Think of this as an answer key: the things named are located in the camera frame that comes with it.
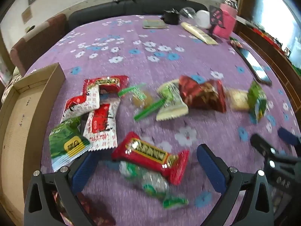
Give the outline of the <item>red white snack packet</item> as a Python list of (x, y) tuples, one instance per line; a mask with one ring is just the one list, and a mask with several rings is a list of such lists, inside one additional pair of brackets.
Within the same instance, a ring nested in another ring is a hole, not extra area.
[(70, 98), (66, 104), (61, 118), (61, 123), (68, 119), (80, 117), (100, 107), (100, 90), (98, 85), (93, 85), (86, 93)]
[(116, 113), (121, 99), (111, 97), (100, 103), (100, 107), (89, 113), (83, 136), (91, 144), (89, 152), (116, 148)]

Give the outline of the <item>black small cup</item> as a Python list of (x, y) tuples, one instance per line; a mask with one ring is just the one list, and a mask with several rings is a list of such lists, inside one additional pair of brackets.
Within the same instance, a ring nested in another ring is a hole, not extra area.
[(162, 21), (166, 24), (170, 25), (178, 25), (180, 21), (180, 14), (177, 10), (164, 10), (163, 15), (161, 17)]

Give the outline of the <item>red white snack packet lower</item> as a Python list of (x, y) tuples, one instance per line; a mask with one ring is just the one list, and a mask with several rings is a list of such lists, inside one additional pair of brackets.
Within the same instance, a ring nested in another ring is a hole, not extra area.
[(83, 136), (91, 144), (89, 152), (116, 148), (116, 113), (121, 99), (111, 97), (100, 103), (100, 107), (89, 113)]

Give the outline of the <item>white round lid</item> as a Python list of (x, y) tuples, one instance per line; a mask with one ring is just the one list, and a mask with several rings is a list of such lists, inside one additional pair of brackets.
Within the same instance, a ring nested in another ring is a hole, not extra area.
[(210, 24), (210, 12), (205, 10), (199, 10), (196, 12), (196, 24), (203, 29), (209, 29)]

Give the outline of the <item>wooden brick-pattern cabinet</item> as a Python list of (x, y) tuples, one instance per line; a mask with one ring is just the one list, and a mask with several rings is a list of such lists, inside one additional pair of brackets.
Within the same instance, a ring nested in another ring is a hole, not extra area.
[(234, 32), (245, 40), (271, 67), (288, 95), (295, 115), (300, 119), (300, 76), (290, 61), (261, 35), (241, 22), (236, 23)]

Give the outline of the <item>cream lotion tube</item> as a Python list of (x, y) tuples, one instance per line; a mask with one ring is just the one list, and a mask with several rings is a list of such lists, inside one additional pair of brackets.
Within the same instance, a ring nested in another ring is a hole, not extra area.
[(203, 32), (201, 29), (187, 23), (187, 22), (181, 22), (181, 26), (189, 33), (191, 33), (193, 36), (197, 37), (207, 45), (218, 45), (218, 43), (211, 38), (209, 35), (207, 35), (205, 32)]

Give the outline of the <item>black smartphone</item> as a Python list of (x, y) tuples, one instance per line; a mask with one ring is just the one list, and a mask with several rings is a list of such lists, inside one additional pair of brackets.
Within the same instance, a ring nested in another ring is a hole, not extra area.
[(241, 47), (234, 47), (234, 50), (246, 63), (246, 65), (248, 66), (258, 83), (267, 85), (269, 87), (272, 86), (272, 81), (265, 72), (264, 68), (259, 64), (257, 59), (253, 56), (253, 54), (250, 51)]

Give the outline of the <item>red long candy bar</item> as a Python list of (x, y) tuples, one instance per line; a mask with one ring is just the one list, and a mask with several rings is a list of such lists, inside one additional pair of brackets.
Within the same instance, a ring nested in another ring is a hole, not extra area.
[(180, 185), (189, 159), (189, 150), (177, 154), (164, 151), (129, 132), (112, 153), (113, 160), (125, 160), (160, 173), (169, 183)]

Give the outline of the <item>small green booklet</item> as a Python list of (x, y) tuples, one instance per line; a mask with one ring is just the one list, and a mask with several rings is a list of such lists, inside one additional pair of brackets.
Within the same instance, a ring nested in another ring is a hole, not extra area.
[(167, 25), (163, 20), (146, 19), (142, 23), (144, 29), (166, 29)]

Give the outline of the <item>black sofa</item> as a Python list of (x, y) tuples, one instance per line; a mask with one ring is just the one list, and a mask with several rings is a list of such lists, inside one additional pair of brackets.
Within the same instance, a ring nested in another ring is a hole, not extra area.
[(187, 0), (122, 0), (119, 3), (109, 2), (75, 11), (68, 18), (68, 27), (73, 30), (90, 22), (118, 16), (162, 15), (165, 10), (180, 11), (185, 7), (196, 11), (208, 10), (203, 4)]

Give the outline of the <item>dark red foil candy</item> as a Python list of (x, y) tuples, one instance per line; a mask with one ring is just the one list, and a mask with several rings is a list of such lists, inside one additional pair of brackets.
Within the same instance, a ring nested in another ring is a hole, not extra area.
[[(58, 194), (58, 192), (52, 193), (57, 205), (57, 209), (60, 212), (60, 215), (66, 225), (73, 225), (63, 202)], [(107, 208), (104, 207), (104, 210), (99, 210), (91, 201), (91, 199), (86, 198), (82, 192), (76, 194), (79, 202), (81, 203), (82, 207), (89, 215), (89, 217), (94, 221), (96, 225), (116, 225), (116, 221), (114, 217), (107, 212)]]

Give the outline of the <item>purple floral tablecloth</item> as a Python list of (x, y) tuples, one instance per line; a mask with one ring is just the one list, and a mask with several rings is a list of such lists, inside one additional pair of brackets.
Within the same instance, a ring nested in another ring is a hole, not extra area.
[[(241, 57), (226, 42), (207, 45), (181, 26), (163, 30), (144, 29), (144, 17), (122, 16), (96, 21), (72, 29), (42, 55), (31, 67), (35, 71), (59, 63), (66, 80), (58, 94), (49, 119), (49, 130), (61, 117), (66, 101), (80, 95), (85, 79), (126, 75), (130, 85), (145, 84), (155, 91), (181, 75), (203, 82), (219, 79), (225, 87), (247, 90), (253, 75)], [(299, 134), (293, 106), (271, 67), (254, 54), (272, 81), (263, 86), (268, 112), (254, 123), (246, 112), (226, 113), (192, 109), (185, 116), (156, 121), (151, 115), (139, 122), (133, 119), (135, 108), (122, 99), (117, 116), (117, 137), (123, 141), (128, 132), (168, 152), (190, 152), (183, 180), (173, 187), (176, 195), (189, 205), (166, 210), (161, 203), (135, 189), (114, 165), (100, 162), (83, 190), (99, 210), (108, 210), (117, 225), (200, 225), (219, 199), (196, 158), (196, 148), (205, 143), (215, 155), (241, 172), (254, 173), (263, 168), (263, 157), (252, 148), (249, 139), (258, 133), (271, 145), (288, 155), (295, 150), (277, 134), (280, 127)]]

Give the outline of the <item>pink sleeved bottle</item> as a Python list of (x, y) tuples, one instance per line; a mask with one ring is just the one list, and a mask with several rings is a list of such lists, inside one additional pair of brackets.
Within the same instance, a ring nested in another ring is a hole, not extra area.
[(217, 26), (213, 34), (224, 39), (229, 39), (236, 24), (236, 15), (238, 13), (238, 4), (236, 0), (224, 0), (220, 4), (223, 13), (223, 28)]

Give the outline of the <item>leopard print blanket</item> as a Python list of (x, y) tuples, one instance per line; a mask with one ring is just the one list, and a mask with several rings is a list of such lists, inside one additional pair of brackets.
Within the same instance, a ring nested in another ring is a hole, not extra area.
[(17, 67), (15, 67), (12, 78), (11, 78), (10, 82), (8, 83), (8, 85), (6, 86), (6, 88), (4, 89), (4, 92), (2, 94), (2, 98), (1, 98), (2, 104), (4, 103), (6, 97), (9, 94), (9, 91), (12, 88), (12, 86), (14, 85), (14, 83), (19, 81), (21, 78), (22, 78), (22, 75), (20, 74), (19, 69)]

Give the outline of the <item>clear green-end candy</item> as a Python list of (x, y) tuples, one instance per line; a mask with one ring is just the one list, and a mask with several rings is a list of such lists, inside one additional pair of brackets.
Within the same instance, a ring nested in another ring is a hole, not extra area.
[(135, 122), (145, 119), (165, 104), (165, 99), (159, 97), (145, 83), (123, 88), (118, 96), (124, 99)]

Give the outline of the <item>small candies by phone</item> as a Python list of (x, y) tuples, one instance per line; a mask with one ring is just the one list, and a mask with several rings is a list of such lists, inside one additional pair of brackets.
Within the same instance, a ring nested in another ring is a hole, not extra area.
[(230, 37), (229, 39), (229, 43), (230, 45), (233, 47), (233, 48), (243, 48), (242, 44), (240, 43), (239, 40), (233, 38), (233, 37)]

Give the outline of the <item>clear green wrapped candy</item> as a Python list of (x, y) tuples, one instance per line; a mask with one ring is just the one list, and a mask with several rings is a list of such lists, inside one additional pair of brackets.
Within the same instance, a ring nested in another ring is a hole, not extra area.
[(125, 161), (120, 162), (119, 172), (136, 188), (158, 199), (164, 209), (176, 209), (189, 204), (187, 198), (171, 193), (169, 183), (160, 173)]

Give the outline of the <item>clear plastic cup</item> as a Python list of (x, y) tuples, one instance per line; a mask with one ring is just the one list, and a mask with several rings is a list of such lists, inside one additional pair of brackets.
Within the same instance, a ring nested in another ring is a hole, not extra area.
[(182, 8), (180, 11), (179, 11), (179, 14), (182, 16), (182, 17), (185, 17), (187, 19), (194, 19), (196, 17), (196, 12), (193, 8), (191, 7), (185, 7), (185, 8)]

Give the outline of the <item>clear yellow cake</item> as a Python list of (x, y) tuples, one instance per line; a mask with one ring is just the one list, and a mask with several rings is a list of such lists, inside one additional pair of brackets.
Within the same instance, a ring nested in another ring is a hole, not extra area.
[(249, 111), (248, 92), (240, 89), (228, 89), (227, 99), (234, 111)]

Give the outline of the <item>green white snack packet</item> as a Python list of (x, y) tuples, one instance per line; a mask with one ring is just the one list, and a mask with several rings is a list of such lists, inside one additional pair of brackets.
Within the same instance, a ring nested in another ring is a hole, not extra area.
[(157, 93), (165, 99), (165, 103), (156, 116), (157, 121), (175, 119), (188, 114), (188, 106), (183, 102), (180, 95), (178, 79), (162, 84), (157, 89)]

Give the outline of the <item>red candy bar upper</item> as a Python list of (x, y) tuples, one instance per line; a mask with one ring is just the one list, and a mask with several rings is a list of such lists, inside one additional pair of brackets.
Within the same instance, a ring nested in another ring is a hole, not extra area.
[(129, 78), (125, 75), (101, 76), (93, 79), (85, 79), (83, 94), (86, 94), (94, 85), (98, 86), (100, 94), (118, 93), (127, 87), (128, 82)]

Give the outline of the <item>cardboard box tray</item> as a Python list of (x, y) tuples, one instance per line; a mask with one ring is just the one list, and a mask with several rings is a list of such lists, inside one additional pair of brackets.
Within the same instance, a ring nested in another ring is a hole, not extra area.
[(14, 225), (24, 221), (24, 201), (40, 169), (47, 124), (65, 81), (59, 63), (17, 81), (1, 107), (1, 208)]

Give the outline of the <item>green pea snack packet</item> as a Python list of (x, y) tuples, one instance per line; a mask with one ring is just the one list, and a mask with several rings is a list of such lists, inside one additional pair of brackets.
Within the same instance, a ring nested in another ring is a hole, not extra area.
[(54, 172), (91, 148), (90, 141), (80, 133), (80, 125), (81, 117), (75, 117), (52, 129), (49, 135), (49, 149)]

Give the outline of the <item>dark red foil snack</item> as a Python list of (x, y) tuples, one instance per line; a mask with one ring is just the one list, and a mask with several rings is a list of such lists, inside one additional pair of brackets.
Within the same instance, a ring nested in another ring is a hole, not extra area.
[(210, 79), (199, 84), (189, 76), (180, 76), (179, 91), (183, 102), (189, 108), (214, 110), (221, 113), (227, 111), (221, 80)]

